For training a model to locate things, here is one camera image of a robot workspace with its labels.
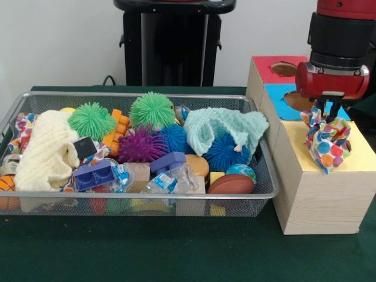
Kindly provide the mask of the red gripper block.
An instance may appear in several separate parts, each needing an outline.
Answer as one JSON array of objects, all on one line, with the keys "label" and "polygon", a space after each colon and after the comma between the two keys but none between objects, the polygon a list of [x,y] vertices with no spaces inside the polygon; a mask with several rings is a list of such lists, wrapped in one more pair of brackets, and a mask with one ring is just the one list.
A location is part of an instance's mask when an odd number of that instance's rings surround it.
[{"label": "red gripper block", "polygon": [[[362,65],[357,70],[335,70],[319,68],[309,62],[298,64],[296,88],[303,97],[318,100],[321,118],[325,119],[326,99],[358,100],[368,88],[370,71]],[[331,106],[331,118],[338,116],[341,101],[334,100]]]}]

